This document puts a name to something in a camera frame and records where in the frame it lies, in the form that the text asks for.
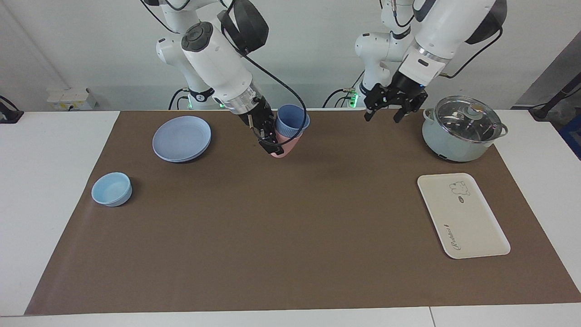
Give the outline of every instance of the bear illustration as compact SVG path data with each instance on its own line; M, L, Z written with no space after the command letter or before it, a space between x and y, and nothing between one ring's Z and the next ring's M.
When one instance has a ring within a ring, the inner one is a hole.
M452 189L452 193L459 195L459 196L469 196L470 192L468 191L468 187L464 182L456 182L454 184L450 184L450 188Z

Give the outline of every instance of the brown mat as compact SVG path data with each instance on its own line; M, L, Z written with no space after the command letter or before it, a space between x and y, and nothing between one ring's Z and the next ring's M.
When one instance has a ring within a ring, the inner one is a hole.
M152 136L186 114L209 122L212 144L164 162ZM312 112L293 153L274 159L228 112L121 113L26 314L581 302L494 147L445 162L421 114L392 116ZM94 203L93 183L117 170L133 197ZM455 172L480 185L509 255L442 250L416 180Z

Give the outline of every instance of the white table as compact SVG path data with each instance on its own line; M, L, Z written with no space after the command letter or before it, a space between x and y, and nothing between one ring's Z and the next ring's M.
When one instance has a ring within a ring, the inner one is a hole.
M549 123L498 114L510 128L498 151L581 289L581 162ZM26 113L0 125L0 325L581 326L581 304L6 317L24 313L118 115Z

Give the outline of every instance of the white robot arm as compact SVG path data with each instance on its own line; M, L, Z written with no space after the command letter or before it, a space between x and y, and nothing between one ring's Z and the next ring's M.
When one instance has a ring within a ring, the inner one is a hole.
M200 78L181 49L181 39L185 32L200 22L196 10L218 0L172 0L171 5L179 10L172 9L166 0L145 0L145 2L162 9L169 29L174 32L173 35L157 42L156 52L159 59L176 67L184 75L188 83L188 98L193 109L218 109L218 104L211 99L214 90Z
M421 23L415 36L405 25L411 15ZM367 107L365 119L371 120L377 110L392 104L401 106L394 117L396 122L417 111L428 96L424 88L441 74L458 47L491 37L505 18L506 0L386 1L382 20L390 34L381 34L383 40L378 33L363 34L356 44L357 54L365 63L365 75L370 71L360 85ZM390 83L386 82L389 71L379 73L385 69L384 61L402 62Z
M235 0L218 18L220 26L199 22L190 27L182 38L182 51L202 80L215 90L216 102L257 131L259 144L268 153L282 154L271 107L241 60L243 54L266 43L268 25L248 0Z

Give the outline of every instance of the pot lid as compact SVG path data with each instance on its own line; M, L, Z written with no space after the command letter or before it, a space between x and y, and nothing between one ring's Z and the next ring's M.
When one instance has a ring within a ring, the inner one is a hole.
M460 95L440 100L434 117L448 133L473 143L493 141L502 133L500 118L490 107Z

